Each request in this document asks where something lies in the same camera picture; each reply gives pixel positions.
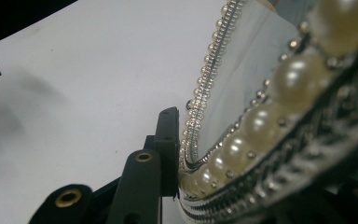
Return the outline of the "round pearl-rimmed mirror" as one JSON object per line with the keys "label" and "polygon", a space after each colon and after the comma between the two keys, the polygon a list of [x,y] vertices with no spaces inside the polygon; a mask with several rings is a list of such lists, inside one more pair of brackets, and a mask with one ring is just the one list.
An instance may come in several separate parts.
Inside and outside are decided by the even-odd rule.
{"label": "round pearl-rimmed mirror", "polygon": [[189,224],[262,224],[358,170],[358,0],[227,0],[179,151]]}

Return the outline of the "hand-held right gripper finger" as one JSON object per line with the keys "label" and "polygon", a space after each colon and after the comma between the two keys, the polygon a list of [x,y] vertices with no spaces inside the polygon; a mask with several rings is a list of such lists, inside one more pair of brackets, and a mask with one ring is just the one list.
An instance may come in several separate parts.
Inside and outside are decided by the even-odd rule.
{"label": "hand-held right gripper finger", "polygon": [[179,111],[158,115],[156,132],[130,154],[106,224],[161,224],[162,199],[178,193]]}

